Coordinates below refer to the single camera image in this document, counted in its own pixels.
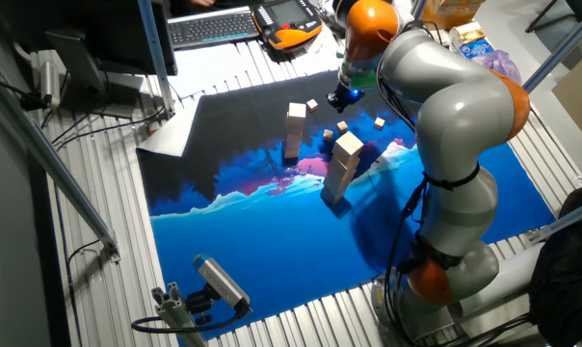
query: blue mat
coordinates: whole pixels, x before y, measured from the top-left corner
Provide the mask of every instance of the blue mat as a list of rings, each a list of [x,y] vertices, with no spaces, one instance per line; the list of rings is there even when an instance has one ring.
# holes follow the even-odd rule
[[[298,80],[308,80],[296,83],[305,83],[302,93],[313,95],[325,93],[310,88],[335,86],[331,83],[335,75],[331,74]],[[279,85],[297,93],[298,86],[290,82]],[[240,92],[237,100],[249,98]],[[329,106],[324,97],[317,99],[321,109],[308,115],[300,158],[288,163],[281,158],[281,139],[289,99],[270,105],[268,115],[263,116],[254,111],[263,110],[255,103],[273,101],[260,95],[244,105],[253,110],[254,116],[250,116],[233,97],[226,93],[201,100],[183,158],[139,153],[165,282],[177,281],[185,295],[201,290],[204,280],[193,269],[192,261],[197,254],[210,254],[251,296],[254,313],[226,329],[204,334],[206,338],[380,274],[402,206],[422,179],[413,134],[383,105],[371,108],[369,103],[359,104],[341,116],[325,109]],[[294,95],[293,99],[308,98]],[[371,100],[376,102],[377,98],[367,98]],[[247,115],[242,121],[252,130],[237,130],[225,134],[229,138],[223,137],[220,124],[231,121],[223,116],[229,112]],[[383,131],[373,128],[376,116],[386,119]],[[343,117],[365,147],[345,199],[330,209],[319,197],[331,151],[321,134]],[[270,119],[276,120],[267,125]],[[255,136],[262,141],[252,144]],[[225,146],[231,149],[222,150]],[[225,155],[208,164],[205,149],[203,153],[196,149],[204,147]],[[480,164],[492,173],[499,192],[496,218],[482,240],[495,242],[554,220],[508,145],[484,152]],[[208,171],[210,166],[216,168]],[[417,228],[411,219],[404,225],[399,259],[408,252]],[[210,314],[220,322],[233,311],[218,302]]]

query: keyboard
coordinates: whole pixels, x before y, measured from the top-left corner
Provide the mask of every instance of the keyboard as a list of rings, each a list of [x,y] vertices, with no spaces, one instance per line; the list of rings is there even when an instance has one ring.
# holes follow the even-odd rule
[[[168,23],[174,50],[259,37],[248,6],[174,18]]]

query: black bag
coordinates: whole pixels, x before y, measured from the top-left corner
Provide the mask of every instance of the black bag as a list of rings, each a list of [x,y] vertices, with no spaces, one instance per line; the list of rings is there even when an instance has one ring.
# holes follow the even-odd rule
[[[582,205],[582,188],[566,199],[559,218]],[[529,288],[530,321],[553,347],[582,340],[582,221],[552,235],[540,252]]]

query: slotted table surface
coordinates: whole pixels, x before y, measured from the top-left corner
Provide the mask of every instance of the slotted table surface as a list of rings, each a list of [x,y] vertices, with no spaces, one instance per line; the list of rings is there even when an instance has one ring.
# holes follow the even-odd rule
[[[330,38],[323,44],[321,49],[331,52],[334,57],[339,43]],[[205,94],[284,81],[306,76],[307,71],[313,70],[313,67],[306,66],[306,60],[296,59],[293,54],[279,53],[277,61],[272,61],[255,40],[228,44],[226,48],[239,53],[246,71],[184,99],[184,107],[197,103]],[[331,64],[327,61],[322,70],[338,69],[339,63],[339,60],[331,59]],[[151,93],[158,93],[155,78],[150,76],[145,83]],[[145,103],[143,101],[141,109],[135,110],[134,120],[147,116],[146,107],[160,106]],[[182,105],[177,103],[176,108],[181,109]],[[64,112],[52,119],[44,130],[45,135],[51,140],[56,139],[81,117]],[[70,129],[65,138],[126,123],[129,120],[89,115]],[[150,289],[165,287],[135,152],[146,139],[146,132],[147,127],[142,124],[124,126],[85,136],[58,148],[84,192],[116,234],[121,256],[117,264],[106,261],[104,254],[100,257],[100,245],[94,245],[74,257],[69,268],[75,288],[74,311],[69,299],[68,269],[61,265],[74,345],[79,345],[77,326],[85,346],[177,345],[174,335],[141,334],[130,329],[131,321],[155,315]],[[580,176],[553,133],[544,126],[541,115],[531,114],[520,134],[510,141],[510,146],[548,206],[558,213],[568,193],[580,186]],[[60,259],[64,259],[96,237],[50,178],[48,182],[58,254]],[[526,245],[528,242],[524,237],[517,236],[491,246],[498,251],[497,254],[507,258],[523,251]],[[382,346],[376,316],[370,305],[371,285],[367,283],[315,300],[208,343],[224,347]],[[511,305],[524,309],[524,298],[517,300],[518,303]],[[489,318],[483,319],[478,317],[475,326],[485,327]],[[449,339],[452,337],[449,334],[444,332],[438,339]]]

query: person's hand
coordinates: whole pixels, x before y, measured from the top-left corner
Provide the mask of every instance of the person's hand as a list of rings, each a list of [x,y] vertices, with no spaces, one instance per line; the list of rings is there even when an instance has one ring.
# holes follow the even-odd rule
[[[216,0],[190,0],[190,2],[193,5],[210,7],[210,6],[214,5],[214,2],[216,2]]]

